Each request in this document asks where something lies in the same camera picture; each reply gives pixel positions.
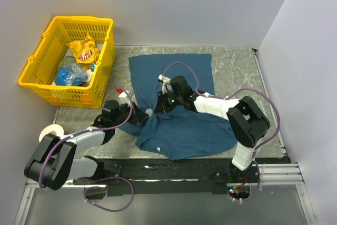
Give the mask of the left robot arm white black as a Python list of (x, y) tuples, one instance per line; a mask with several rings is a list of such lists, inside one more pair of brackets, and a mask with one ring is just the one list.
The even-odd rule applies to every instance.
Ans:
[(94, 146), (104, 145), (125, 123), (138, 125), (149, 115), (135, 103), (105, 102), (93, 124), (83, 131), (57, 136), (45, 135), (29, 159), (24, 175), (41, 188), (58, 190), (68, 180), (87, 178), (98, 184), (104, 178), (103, 164), (91, 156), (77, 159), (76, 155)]

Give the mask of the blue t-shirt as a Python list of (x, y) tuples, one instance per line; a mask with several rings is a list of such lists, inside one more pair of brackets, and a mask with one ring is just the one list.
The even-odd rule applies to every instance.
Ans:
[[(155, 109), (160, 74), (169, 78), (182, 75), (193, 89), (214, 94), (211, 54), (152, 54), (129, 58), (131, 83), (141, 111)], [(177, 106), (166, 114), (154, 113), (138, 125), (124, 124), (122, 131), (137, 137), (136, 146), (171, 160), (208, 156), (236, 146), (229, 121)]]

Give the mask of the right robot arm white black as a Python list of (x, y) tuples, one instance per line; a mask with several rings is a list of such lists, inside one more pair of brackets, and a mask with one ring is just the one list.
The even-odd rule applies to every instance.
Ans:
[(184, 76), (172, 79), (159, 75), (157, 82), (162, 90), (157, 93), (155, 113), (168, 113), (177, 106), (186, 110), (207, 113), (228, 120), (238, 141), (231, 162), (230, 176), (242, 182), (249, 175), (254, 160), (254, 148), (266, 135), (270, 122), (249, 96), (238, 99), (219, 99), (207, 92), (192, 90)]

